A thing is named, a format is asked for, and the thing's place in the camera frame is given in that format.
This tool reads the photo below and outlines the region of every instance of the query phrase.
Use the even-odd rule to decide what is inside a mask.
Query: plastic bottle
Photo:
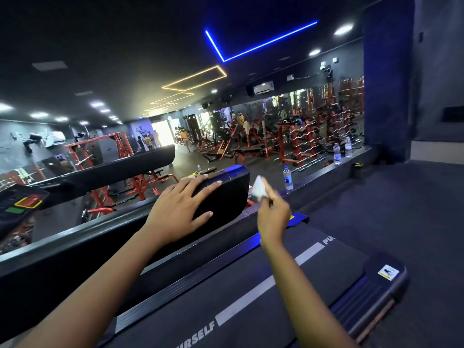
[[[341,152],[340,152],[340,145],[335,143],[333,146],[333,163],[336,165],[341,165]]]
[[[351,151],[352,151],[351,139],[350,139],[349,135],[347,135],[345,137],[345,156],[346,157],[351,157]]]
[[[287,190],[292,190],[293,189],[293,181],[291,179],[291,172],[290,172],[288,166],[285,166],[285,169],[283,171],[283,179],[285,180],[285,188]]]

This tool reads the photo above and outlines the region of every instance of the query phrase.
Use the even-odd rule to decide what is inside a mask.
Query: ceiling
[[[100,127],[113,124],[109,116],[133,120],[162,102],[171,103],[150,114],[198,105],[213,89],[220,95],[308,58],[315,48],[326,51],[362,36],[360,14],[374,1],[0,0],[0,103],[14,107],[0,118],[52,123],[65,116],[67,124]],[[226,59],[314,21],[226,62],[205,34]],[[347,22],[353,30],[333,36]],[[32,66],[50,61],[66,68]],[[194,95],[162,88],[217,65],[227,77],[216,67],[169,86],[186,89],[223,76],[188,90]],[[95,101],[104,106],[89,104]],[[36,111],[49,116],[32,119]]]

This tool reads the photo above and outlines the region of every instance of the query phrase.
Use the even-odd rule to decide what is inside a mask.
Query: white sticker
[[[397,269],[393,269],[391,266],[384,265],[378,274],[391,281],[399,274],[399,271]]]

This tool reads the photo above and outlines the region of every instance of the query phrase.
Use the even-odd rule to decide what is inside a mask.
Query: hand
[[[290,205],[284,201],[265,178],[261,177],[269,198],[261,198],[258,210],[258,231],[264,250],[282,245],[282,237],[291,216]]]
[[[192,198],[195,188],[207,178],[207,175],[185,178],[178,184],[169,186],[153,205],[142,228],[144,232],[154,236],[155,241],[161,242],[161,246],[164,246],[204,225],[212,216],[212,211],[192,220],[194,213],[200,203],[222,183],[217,181],[203,188]]]

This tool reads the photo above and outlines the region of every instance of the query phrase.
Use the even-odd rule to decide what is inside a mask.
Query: forearm
[[[18,348],[94,347],[161,242],[138,231],[20,342]]]
[[[281,244],[265,250],[300,346],[357,347],[287,250]]]

